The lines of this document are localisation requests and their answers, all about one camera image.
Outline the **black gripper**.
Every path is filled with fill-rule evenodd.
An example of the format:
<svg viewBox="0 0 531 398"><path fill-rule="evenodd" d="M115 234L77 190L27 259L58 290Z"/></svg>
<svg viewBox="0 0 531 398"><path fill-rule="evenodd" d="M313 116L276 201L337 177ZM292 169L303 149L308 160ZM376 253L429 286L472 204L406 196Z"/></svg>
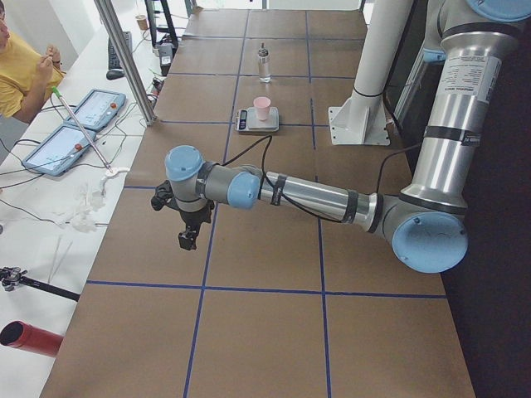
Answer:
<svg viewBox="0 0 531 398"><path fill-rule="evenodd" d="M214 202L207 201L206 205L198 211L179 210L179 214L185 223L185 230L178 233L178 243L181 249L195 250L196 240L199 236L202 223L212 222L212 210Z"/></svg>

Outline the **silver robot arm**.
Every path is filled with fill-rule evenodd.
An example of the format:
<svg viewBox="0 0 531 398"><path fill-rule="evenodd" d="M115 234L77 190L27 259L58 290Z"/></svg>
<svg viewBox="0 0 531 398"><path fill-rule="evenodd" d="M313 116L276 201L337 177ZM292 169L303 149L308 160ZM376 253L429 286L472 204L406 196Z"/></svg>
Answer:
<svg viewBox="0 0 531 398"><path fill-rule="evenodd" d="M192 250L216 203L250 209L261 200L312 216L357 224L380 235L395 256L422 273L440 273L468 249L463 186L499 69L530 17L527 1L431 1L423 59L443 66L411 183L397 195L362 194L267 172L262 167L204 160L189 145L165 158L166 180L152 208L178 211L186 228L180 246Z"/></svg>

